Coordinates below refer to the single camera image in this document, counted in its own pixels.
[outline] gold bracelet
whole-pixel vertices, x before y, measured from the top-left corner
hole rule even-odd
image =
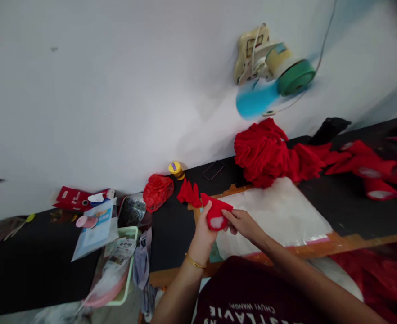
[[[200,268],[200,269],[204,269],[204,268],[207,267],[207,265],[202,266],[202,265],[198,264],[197,262],[195,262],[193,259],[191,259],[191,257],[188,255],[188,253],[185,253],[185,256],[186,256],[187,260],[188,260],[189,262],[191,262],[191,264],[192,264],[193,266],[195,266],[195,267],[197,267],[197,268]]]

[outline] person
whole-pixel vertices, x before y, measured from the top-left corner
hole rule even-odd
[[[386,323],[351,293],[269,237],[243,210],[222,211],[229,220],[224,230],[249,239],[275,266],[231,256],[198,296],[203,269],[218,234],[206,222],[211,206],[209,202],[197,220],[185,260],[151,323],[191,323],[196,301],[194,323]]]

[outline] white wall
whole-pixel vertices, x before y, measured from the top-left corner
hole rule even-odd
[[[194,167],[233,155],[235,134],[251,124],[235,109],[238,37],[266,22],[317,64],[331,8],[0,0],[0,219],[49,208],[62,185],[133,193],[172,160]],[[392,93],[397,4],[340,0],[315,82],[275,117],[291,138],[326,117],[358,121]]]

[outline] mobile phone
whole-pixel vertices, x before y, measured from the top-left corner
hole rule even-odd
[[[205,172],[203,172],[203,175],[206,179],[212,180],[222,170],[223,167],[224,163],[215,161],[209,168],[206,169]]]

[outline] hand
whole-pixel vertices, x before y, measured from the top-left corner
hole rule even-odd
[[[229,220],[228,227],[233,235],[239,232],[256,246],[262,243],[266,238],[267,234],[247,211],[233,209],[229,212],[223,209],[222,214]]]
[[[209,229],[206,219],[211,207],[212,201],[209,201],[205,208],[203,208],[197,220],[197,224],[195,225],[195,234],[188,250],[188,255],[191,259],[202,266],[206,265],[209,254],[211,253],[212,244],[215,242],[218,235],[218,232]]]

